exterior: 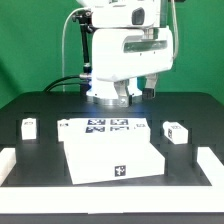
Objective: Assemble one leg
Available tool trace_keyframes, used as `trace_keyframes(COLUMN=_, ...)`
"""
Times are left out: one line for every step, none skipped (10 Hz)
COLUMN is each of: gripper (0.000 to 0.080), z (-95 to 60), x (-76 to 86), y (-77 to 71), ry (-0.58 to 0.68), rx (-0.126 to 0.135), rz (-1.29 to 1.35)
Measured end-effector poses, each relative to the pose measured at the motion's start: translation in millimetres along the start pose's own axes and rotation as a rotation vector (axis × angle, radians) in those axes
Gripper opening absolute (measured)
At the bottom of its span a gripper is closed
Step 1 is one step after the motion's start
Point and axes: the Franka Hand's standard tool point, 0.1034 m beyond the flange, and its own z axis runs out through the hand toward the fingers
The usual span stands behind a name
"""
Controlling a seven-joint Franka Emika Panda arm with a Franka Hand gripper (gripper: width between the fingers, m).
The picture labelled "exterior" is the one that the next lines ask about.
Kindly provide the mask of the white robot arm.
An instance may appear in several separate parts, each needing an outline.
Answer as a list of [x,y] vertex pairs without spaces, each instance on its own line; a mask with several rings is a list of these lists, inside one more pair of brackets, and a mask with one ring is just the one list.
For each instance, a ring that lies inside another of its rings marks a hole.
[[172,68],[178,26],[175,0],[77,0],[93,29],[89,100],[127,107],[152,98],[158,74]]

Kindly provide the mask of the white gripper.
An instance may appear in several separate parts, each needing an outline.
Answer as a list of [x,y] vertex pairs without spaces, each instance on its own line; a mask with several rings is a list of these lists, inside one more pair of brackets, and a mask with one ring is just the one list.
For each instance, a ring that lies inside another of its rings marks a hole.
[[93,35],[93,76],[115,82],[120,107],[129,106],[130,78],[145,76],[144,100],[155,97],[158,76],[173,65],[173,37],[169,28],[159,28],[156,39],[144,39],[141,29],[98,29]]

